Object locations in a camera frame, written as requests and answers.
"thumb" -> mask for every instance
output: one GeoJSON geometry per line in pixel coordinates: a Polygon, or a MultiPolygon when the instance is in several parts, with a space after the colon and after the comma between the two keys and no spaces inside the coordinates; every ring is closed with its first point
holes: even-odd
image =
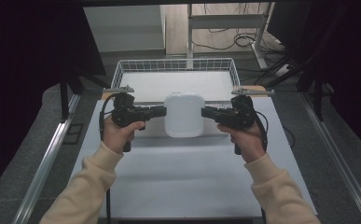
{"type": "Polygon", "coordinates": [[[136,130],[139,130],[143,127],[145,127],[145,123],[143,121],[136,121],[134,123],[131,123],[130,125],[128,125],[127,127],[124,127],[121,129],[121,131],[125,134],[125,135],[129,135],[131,133],[133,133],[136,130]]]}

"beige sleeve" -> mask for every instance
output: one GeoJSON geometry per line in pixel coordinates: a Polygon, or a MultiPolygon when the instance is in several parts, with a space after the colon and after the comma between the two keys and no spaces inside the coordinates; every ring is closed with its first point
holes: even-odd
{"type": "Polygon", "coordinates": [[[69,181],[40,223],[97,223],[105,192],[116,179],[114,168],[122,157],[101,143],[95,154],[84,158],[82,170],[69,181]]]}
{"type": "Polygon", "coordinates": [[[286,170],[279,169],[268,154],[245,167],[253,177],[252,191],[265,211],[267,223],[320,223],[302,198],[296,182],[286,170]]]}

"black cable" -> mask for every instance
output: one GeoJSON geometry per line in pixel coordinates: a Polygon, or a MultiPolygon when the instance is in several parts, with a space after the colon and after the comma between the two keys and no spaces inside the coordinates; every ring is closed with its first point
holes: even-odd
{"type": "Polygon", "coordinates": [[[288,54],[286,54],[281,60],[279,60],[277,63],[275,63],[269,70],[267,70],[261,77],[259,77],[259,78],[255,81],[254,84],[255,84],[255,85],[261,85],[260,82],[261,82],[264,78],[266,78],[266,77],[268,77],[268,76],[276,73],[276,71],[279,70],[279,69],[280,69],[284,64],[286,64],[288,61],[290,61],[290,57],[289,57],[288,54]]]}
{"type": "MultiPolygon", "coordinates": [[[[232,14],[234,14],[236,11],[237,11],[237,9],[239,9],[239,11],[241,12],[241,9],[240,9],[240,6],[241,6],[241,3],[235,8],[235,10],[232,12],[232,14]]],[[[210,11],[210,9],[207,7],[207,4],[204,4],[204,11],[205,11],[205,15],[207,15],[207,12],[209,11],[209,14],[212,14],[212,12],[210,11]]],[[[226,28],[226,29],[221,29],[221,30],[214,30],[214,31],[212,31],[211,29],[208,29],[208,31],[210,32],[210,33],[220,33],[220,32],[224,32],[224,31],[227,31],[227,30],[229,30],[229,28],[226,28]]]]}
{"type": "Polygon", "coordinates": [[[262,221],[264,222],[264,224],[267,224],[267,216],[265,216],[265,211],[262,208],[261,208],[261,215],[262,215],[262,221]]]}
{"type": "Polygon", "coordinates": [[[238,14],[241,14],[242,10],[242,3],[238,3],[238,6],[235,8],[232,14],[235,14],[236,11],[238,11],[238,14]]]}
{"type": "Polygon", "coordinates": [[[196,44],[196,43],[194,43],[194,41],[191,41],[191,42],[192,42],[193,45],[198,46],[198,47],[204,47],[204,48],[208,48],[208,49],[225,50],[225,49],[230,49],[230,48],[232,48],[232,46],[234,46],[234,45],[237,45],[237,46],[239,46],[239,47],[241,47],[241,48],[246,48],[246,47],[249,47],[249,46],[252,45],[252,41],[255,41],[255,39],[254,39],[253,37],[248,36],[248,35],[244,35],[244,33],[240,33],[240,34],[237,34],[236,36],[233,37],[233,43],[232,43],[230,46],[228,46],[228,47],[226,47],[226,48],[223,48],[223,49],[215,48],[215,47],[211,47],[211,46],[207,46],[207,45],[196,44]],[[239,41],[240,39],[249,39],[249,40],[251,40],[251,41],[249,41],[248,44],[242,45],[242,44],[239,44],[239,43],[238,43],[238,41],[239,41]]]}
{"type": "Polygon", "coordinates": [[[265,47],[260,45],[259,48],[264,52],[277,52],[277,53],[285,53],[285,50],[277,50],[277,49],[271,49],[270,46],[268,46],[267,42],[265,41],[264,37],[261,37],[262,42],[264,43],[265,47]]]}
{"type": "Polygon", "coordinates": [[[267,127],[265,128],[265,133],[268,133],[269,123],[268,123],[267,117],[265,117],[265,115],[263,115],[261,112],[256,111],[256,113],[258,113],[259,115],[261,115],[264,118],[265,123],[267,124],[267,127]]]}
{"type": "Polygon", "coordinates": [[[236,68],[236,70],[247,71],[247,72],[265,72],[265,70],[253,70],[253,69],[247,69],[247,68],[236,68]]]}
{"type": "Polygon", "coordinates": [[[239,81],[243,82],[243,81],[246,81],[247,79],[254,78],[254,77],[260,77],[260,75],[245,77],[245,78],[240,79],[239,81]]]}
{"type": "Polygon", "coordinates": [[[287,131],[288,133],[290,133],[291,138],[293,139],[293,144],[290,144],[290,147],[293,148],[293,147],[296,145],[296,137],[294,136],[294,134],[293,134],[288,128],[286,128],[284,125],[282,125],[282,126],[283,126],[283,129],[284,129],[285,131],[287,131]]]}
{"type": "MultiPolygon", "coordinates": [[[[99,132],[101,135],[101,140],[104,140],[104,115],[107,114],[105,113],[105,108],[107,106],[107,103],[111,100],[111,98],[113,98],[114,96],[116,96],[115,93],[112,93],[109,97],[107,97],[104,101],[104,105],[102,106],[102,110],[99,113],[99,132]]],[[[107,224],[111,223],[111,202],[110,202],[110,189],[107,190],[106,192],[106,222],[107,224]]]]}
{"type": "Polygon", "coordinates": [[[282,55],[285,55],[285,53],[282,53],[282,52],[266,52],[266,53],[264,53],[264,58],[268,61],[268,62],[270,62],[270,63],[277,63],[277,62],[279,62],[279,61],[273,61],[272,59],[270,59],[269,57],[267,57],[267,55],[271,55],[271,54],[282,54],[282,55]]]}
{"type": "Polygon", "coordinates": [[[244,4],[243,14],[248,14],[249,13],[249,4],[250,3],[244,4]]]}
{"type": "Polygon", "coordinates": [[[207,46],[207,45],[196,44],[196,43],[194,43],[194,41],[191,41],[191,42],[192,42],[193,45],[198,46],[198,47],[204,47],[204,48],[208,48],[208,49],[218,49],[218,50],[230,49],[230,48],[232,48],[232,46],[235,45],[235,42],[233,42],[233,44],[231,44],[229,47],[219,49],[219,48],[214,48],[214,47],[210,47],[210,46],[207,46]]]}

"white container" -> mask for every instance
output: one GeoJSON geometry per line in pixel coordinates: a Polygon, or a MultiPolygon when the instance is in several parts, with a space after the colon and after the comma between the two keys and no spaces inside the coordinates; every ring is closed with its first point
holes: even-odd
{"type": "Polygon", "coordinates": [[[165,132],[176,138],[197,137],[203,135],[204,119],[201,109],[203,98],[196,93],[173,93],[166,97],[165,132]]]}

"aluminum rail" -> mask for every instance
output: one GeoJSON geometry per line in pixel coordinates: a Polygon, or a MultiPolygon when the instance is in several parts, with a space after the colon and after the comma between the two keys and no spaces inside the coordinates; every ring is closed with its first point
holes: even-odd
{"type": "Polygon", "coordinates": [[[361,185],[355,178],[352,173],[350,167],[346,163],[342,154],[340,153],[340,149],[335,144],[335,141],[332,139],[326,125],[323,121],[320,121],[319,118],[314,114],[312,109],[312,102],[307,93],[302,93],[301,100],[304,104],[305,108],[308,111],[309,116],[312,119],[313,125],[319,133],[320,137],[324,141],[326,149],[331,156],[331,159],[334,161],[337,166],[337,170],[340,172],[340,175],[345,183],[346,187],[350,191],[358,209],[361,212],[361,185]]]}
{"type": "Polygon", "coordinates": [[[70,123],[72,122],[79,98],[79,95],[73,95],[73,97],[70,99],[69,118],[64,123],[60,123],[58,125],[55,134],[49,143],[46,154],[44,155],[43,160],[35,172],[35,177],[26,191],[21,206],[18,209],[14,220],[12,221],[13,224],[23,224],[29,221],[29,218],[35,208],[38,196],[40,195],[40,192],[46,183],[47,177],[49,176],[49,171],[51,170],[52,164],[54,163],[59,148],[61,147],[64,136],[66,135],[70,123]]]}

